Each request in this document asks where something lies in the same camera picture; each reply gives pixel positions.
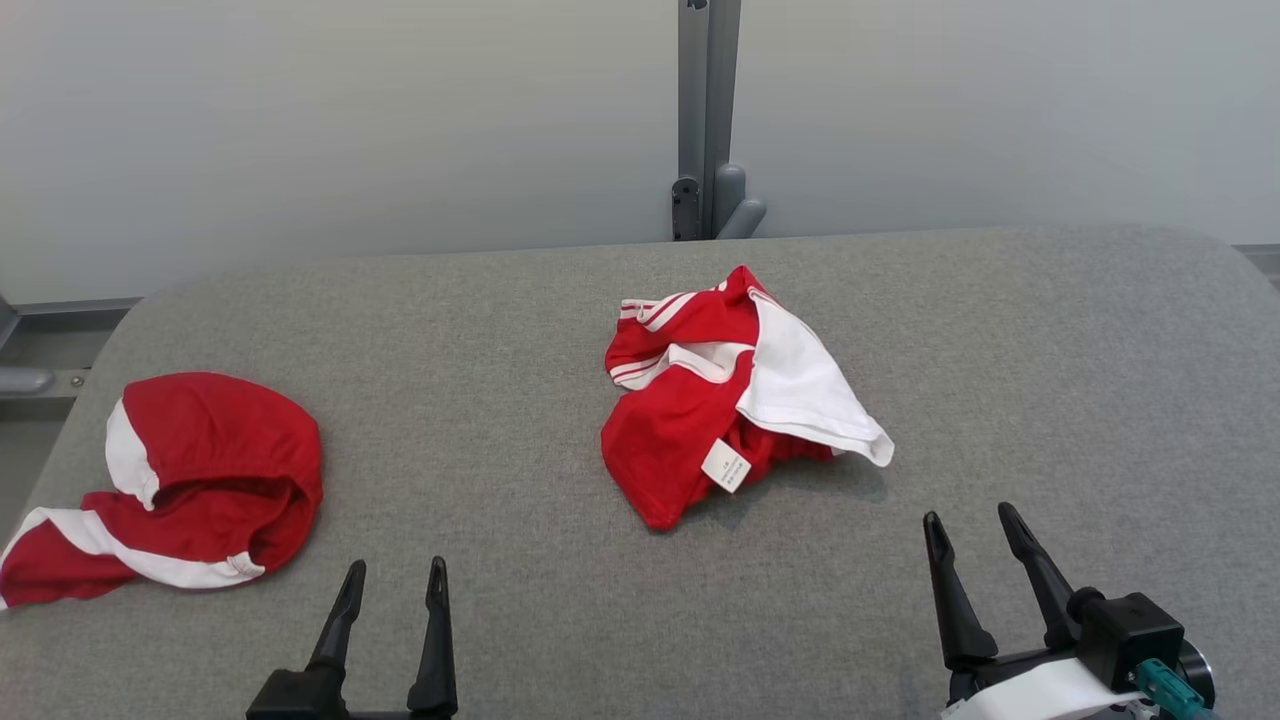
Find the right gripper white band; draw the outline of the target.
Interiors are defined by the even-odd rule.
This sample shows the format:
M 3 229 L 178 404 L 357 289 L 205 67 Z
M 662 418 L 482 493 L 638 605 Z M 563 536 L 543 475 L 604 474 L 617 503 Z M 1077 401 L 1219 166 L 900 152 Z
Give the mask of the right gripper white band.
M 1068 611 L 1074 589 L 1050 553 L 1010 502 L 998 503 L 998 519 L 1012 556 L 1023 565 L 1044 623 L 1048 650 L 1065 650 L 1079 638 L 1079 624 Z M 943 665 L 964 670 L 993 661 L 995 638 L 980 625 L 955 569 L 955 551 L 940 515 L 923 518 L 928 568 L 934 597 Z M 1184 644 L 1171 667 L 1199 692 L 1216 714 L 1212 667 L 1192 644 Z M 954 692 L 940 720 L 1166 720 L 1138 688 L 1115 693 L 1078 659 L 1047 662 L 986 689 Z

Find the red white-sleeved shirt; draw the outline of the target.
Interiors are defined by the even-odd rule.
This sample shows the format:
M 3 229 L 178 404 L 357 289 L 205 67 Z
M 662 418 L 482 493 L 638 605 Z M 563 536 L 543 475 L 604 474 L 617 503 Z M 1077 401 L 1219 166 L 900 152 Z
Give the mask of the red white-sleeved shirt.
M 652 530 L 778 462 L 854 454 L 886 468 L 895 455 L 818 334 L 748 266 L 708 290 L 625 300 L 604 365 L 623 393 L 603 461 Z

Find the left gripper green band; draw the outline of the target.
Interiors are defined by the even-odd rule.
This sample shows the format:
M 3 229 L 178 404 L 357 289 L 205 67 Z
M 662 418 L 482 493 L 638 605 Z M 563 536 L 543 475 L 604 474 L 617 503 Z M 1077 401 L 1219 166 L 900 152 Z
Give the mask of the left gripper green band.
M 448 569 L 433 557 L 425 607 L 428 629 L 407 710 L 353 711 L 343 697 L 349 634 L 358 619 L 367 564 L 356 560 L 334 598 L 306 670 L 278 669 L 250 702 L 247 720 L 452 720 L 456 684 Z

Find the grey metal frame bracket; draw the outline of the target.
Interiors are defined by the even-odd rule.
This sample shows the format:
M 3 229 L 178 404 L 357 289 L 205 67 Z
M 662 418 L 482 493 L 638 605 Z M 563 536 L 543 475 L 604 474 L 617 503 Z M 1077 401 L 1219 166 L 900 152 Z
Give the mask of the grey metal frame bracket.
M 74 398 L 138 301 L 13 305 L 0 295 L 0 402 Z

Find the red white-striped shorts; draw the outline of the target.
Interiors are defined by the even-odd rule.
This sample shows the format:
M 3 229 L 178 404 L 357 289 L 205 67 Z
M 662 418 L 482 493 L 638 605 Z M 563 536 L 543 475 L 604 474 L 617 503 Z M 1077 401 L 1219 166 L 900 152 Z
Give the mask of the red white-striped shorts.
M 324 497 L 317 423 L 230 375 L 129 383 L 106 423 L 111 488 L 32 509 L 0 552 L 0 612 L 145 579 L 218 591 L 284 568 Z

